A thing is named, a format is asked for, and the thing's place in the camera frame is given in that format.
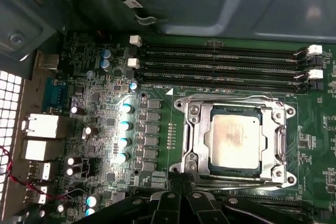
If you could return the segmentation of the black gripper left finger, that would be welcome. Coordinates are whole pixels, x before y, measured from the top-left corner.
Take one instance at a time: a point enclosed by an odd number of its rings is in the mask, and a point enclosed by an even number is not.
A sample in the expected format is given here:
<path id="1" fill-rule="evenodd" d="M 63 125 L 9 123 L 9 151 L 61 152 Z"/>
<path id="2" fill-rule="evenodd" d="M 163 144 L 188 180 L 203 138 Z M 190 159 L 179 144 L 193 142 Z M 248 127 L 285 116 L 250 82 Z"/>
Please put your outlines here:
<path id="1" fill-rule="evenodd" d="M 183 175 L 170 172 L 169 189 L 154 193 L 149 201 L 130 196 L 76 223 L 179 223 Z"/>

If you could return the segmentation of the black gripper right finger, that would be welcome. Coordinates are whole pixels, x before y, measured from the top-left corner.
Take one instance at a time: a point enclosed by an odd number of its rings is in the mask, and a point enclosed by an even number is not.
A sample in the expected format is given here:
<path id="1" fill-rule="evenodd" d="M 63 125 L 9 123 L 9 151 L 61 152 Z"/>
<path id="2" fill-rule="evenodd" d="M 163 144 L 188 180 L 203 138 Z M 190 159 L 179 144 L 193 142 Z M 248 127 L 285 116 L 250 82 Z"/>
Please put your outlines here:
<path id="1" fill-rule="evenodd" d="M 190 173 L 182 174 L 182 192 L 198 223 L 313 223 L 305 215 L 289 214 L 244 197 L 216 200 L 213 194 L 195 188 Z"/>

